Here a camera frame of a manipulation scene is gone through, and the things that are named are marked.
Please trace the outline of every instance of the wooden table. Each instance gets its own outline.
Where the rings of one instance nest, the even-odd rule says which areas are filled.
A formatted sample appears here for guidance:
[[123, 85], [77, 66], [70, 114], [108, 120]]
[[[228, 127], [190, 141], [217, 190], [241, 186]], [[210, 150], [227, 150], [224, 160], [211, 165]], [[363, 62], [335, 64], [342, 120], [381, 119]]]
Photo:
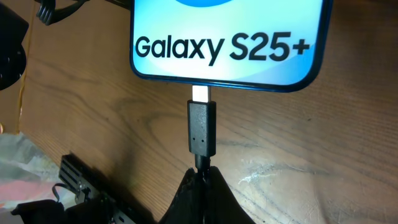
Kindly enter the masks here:
[[[55, 162], [75, 153], [159, 220], [194, 165], [191, 86], [132, 73], [130, 12], [108, 2], [31, 26], [22, 131]], [[257, 223], [398, 223], [397, 59], [396, 1], [336, 0], [308, 88], [213, 88], [211, 162]]]

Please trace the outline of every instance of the smartphone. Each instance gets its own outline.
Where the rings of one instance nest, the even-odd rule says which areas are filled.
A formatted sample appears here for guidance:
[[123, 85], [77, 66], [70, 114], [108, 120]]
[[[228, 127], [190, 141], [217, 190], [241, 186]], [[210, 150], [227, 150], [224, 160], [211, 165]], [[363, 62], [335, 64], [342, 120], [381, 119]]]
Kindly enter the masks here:
[[318, 75], [332, 0], [133, 0], [141, 78], [289, 92]]

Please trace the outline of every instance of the blue circle on screen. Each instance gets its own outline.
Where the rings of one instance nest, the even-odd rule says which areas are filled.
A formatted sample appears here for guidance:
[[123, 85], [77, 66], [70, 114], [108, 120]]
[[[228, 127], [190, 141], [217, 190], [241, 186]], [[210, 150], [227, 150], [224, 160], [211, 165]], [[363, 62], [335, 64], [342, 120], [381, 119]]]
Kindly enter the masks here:
[[211, 7], [211, 6], [218, 6], [220, 4], [224, 4], [231, 0], [176, 0], [176, 1], [192, 7]]

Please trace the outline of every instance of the black connector housing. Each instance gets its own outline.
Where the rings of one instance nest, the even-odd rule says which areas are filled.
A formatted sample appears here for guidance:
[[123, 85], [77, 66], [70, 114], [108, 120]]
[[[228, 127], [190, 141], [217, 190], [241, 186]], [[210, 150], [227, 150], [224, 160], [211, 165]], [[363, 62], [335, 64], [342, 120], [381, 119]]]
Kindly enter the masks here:
[[188, 101], [189, 151], [210, 157], [216, 154], [216, 102]]

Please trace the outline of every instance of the plus sign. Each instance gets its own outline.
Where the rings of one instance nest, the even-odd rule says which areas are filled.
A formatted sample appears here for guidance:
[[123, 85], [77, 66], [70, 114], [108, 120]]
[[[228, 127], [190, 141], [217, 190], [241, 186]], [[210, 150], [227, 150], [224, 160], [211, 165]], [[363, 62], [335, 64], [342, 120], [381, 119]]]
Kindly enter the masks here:
[[304, 44], [304, 42], [304, 39], [300, 39], [300, 42], [298, 44], [293, 45], [293, 49], [297, 50], [297, 53], [299, 55], [302, 55], [304, 53], [304, 50], [308, 50], [310, 48], [310, 45]]

